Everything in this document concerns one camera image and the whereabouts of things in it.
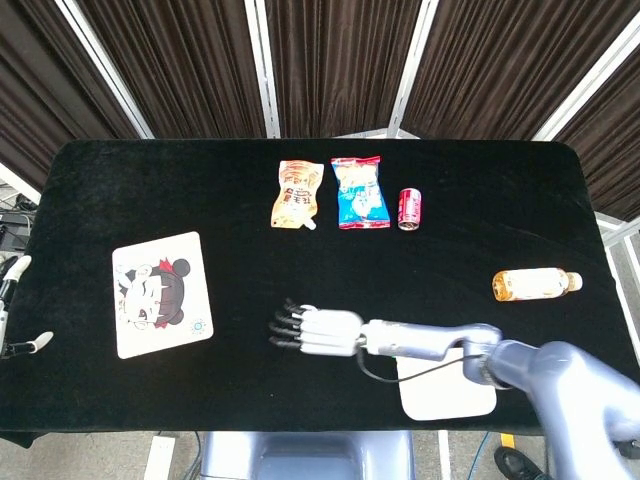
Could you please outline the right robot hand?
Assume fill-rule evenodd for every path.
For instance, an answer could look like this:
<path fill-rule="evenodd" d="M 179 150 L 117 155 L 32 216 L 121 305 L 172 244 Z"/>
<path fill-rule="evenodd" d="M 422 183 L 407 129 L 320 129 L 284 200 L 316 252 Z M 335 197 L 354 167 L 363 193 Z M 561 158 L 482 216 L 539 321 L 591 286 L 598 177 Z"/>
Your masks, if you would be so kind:
<path fill-rule="evenodd" d="M 363 326 L 354 312 L 319 309 L 287 299 L 268 323 L 269 342 L 307 355 L 353 357 L 366 345 Z"/>

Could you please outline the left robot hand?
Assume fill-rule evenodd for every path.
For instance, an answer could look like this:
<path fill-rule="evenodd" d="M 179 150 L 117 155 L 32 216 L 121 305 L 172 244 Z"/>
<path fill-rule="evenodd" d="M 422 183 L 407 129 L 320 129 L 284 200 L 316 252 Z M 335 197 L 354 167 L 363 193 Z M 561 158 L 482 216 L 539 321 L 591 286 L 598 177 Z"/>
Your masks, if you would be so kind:
<path fill-rule="evenodd" d="M 36 339 L 25 342 L 8 342 L 6 331 L 9 319 L 9 309 L 15 295 L 17 285 L 28 269 L 32 257 L 24 255 L 13 257 L 8 261 L 9 268 L 1 281 L 1 359 L 6 360 L 21 355 L 33 355 L 44 349 L 54 338 L 52 331 L 41 333 Z"/>

